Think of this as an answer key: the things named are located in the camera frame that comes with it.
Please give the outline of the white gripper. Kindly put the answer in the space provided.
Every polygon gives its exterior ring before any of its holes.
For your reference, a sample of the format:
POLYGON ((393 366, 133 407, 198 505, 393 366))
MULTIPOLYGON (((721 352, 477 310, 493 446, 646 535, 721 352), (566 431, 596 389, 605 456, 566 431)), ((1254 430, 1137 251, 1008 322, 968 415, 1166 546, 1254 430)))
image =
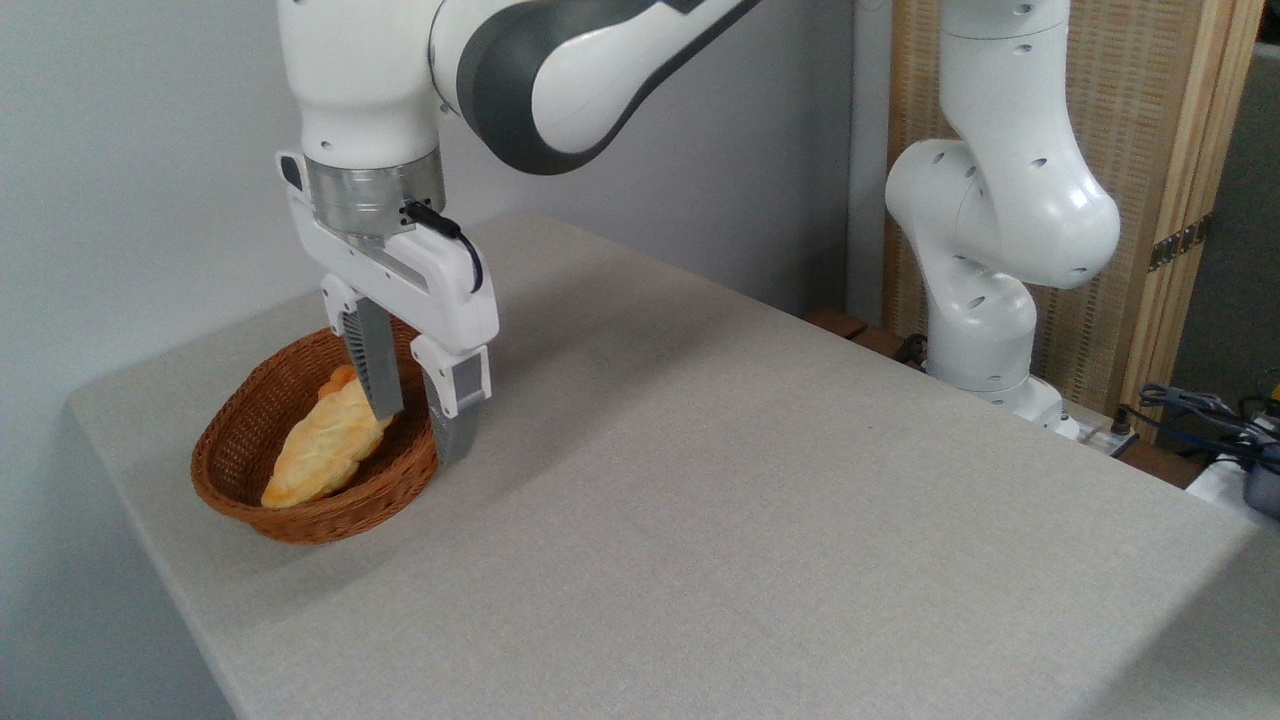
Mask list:
POLYGON ((385 421, 404 409, 392 314, 421 334, 410 350, 422 370, 439 462, 460 462, 492 397, 485 345, 499 322, 479 251, 413 219, 443 208, 440 154, 344 169, 280 152, 276 168, 306 254, 330 273, 321 281, 326 318, 374 416, 385 421))

